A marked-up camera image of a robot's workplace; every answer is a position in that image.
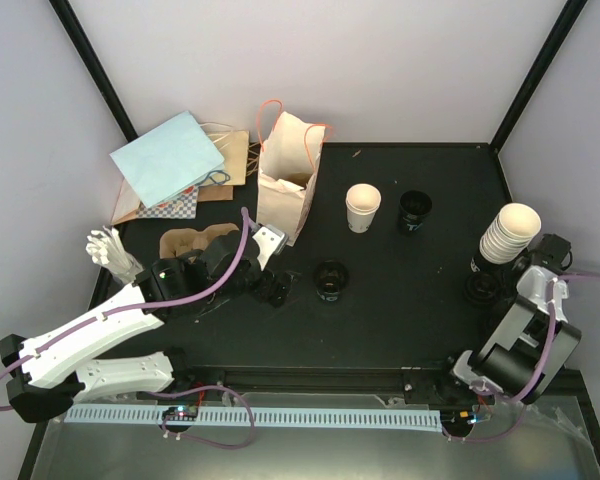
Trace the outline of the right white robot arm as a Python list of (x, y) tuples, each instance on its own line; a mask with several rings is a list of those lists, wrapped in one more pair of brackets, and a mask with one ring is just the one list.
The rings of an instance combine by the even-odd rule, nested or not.
[(569, 289), (561, 275), (571, 261), (571, 243), (545, 234), (507, 264), (473, 269), (464, 295), (487, 310), (480, 321), (486, 339), (437, 374), (441, 400), (456, 403), (472, 390), (525, 405), (537, 401), (581, 340), (562, 307)]

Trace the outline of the black paper coffee cup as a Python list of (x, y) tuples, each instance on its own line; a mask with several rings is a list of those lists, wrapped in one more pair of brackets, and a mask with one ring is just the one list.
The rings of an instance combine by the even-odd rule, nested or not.
[(340, 261), (324, 260), (316, 266), (313, 281), (322, 301), (336, 302), (349, 284), (349, 271)]

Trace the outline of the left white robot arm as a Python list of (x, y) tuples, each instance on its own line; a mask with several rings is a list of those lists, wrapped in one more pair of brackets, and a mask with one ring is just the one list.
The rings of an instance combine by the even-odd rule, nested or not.
[(286, 234), (271, 225), (248, 232), (231, 223), (165, 232), (159, 259), (109, 300), (45, 335), (9, 335), (0, 341), (11, 377), (9, 409), (27, 423), (38, 423), (106, 396), (166, 392), (173, 399), (187, 397), (195, 376), (181, 349), (113, 360), (101, 356), (141, 333), (179, 318), (197, 319), (242, 294), (281, 306), (292, 276), (276, 275), (266, 265), (286, 244)]

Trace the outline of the cream bear paper bag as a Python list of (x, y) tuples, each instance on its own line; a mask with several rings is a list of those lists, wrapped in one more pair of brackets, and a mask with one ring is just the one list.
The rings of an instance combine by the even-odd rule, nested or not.
[[(278, 112), (269, 135), (263, 136), (261, 119), (267, 106)], [(323, 145), (333, 127), (307, 123), (287, 112), (278, 99), (262, 104), (256, 116), (260, 152), (257, 167), (256, 221), (270, 224), (296, 243), (310, 212), (320, 168)]]

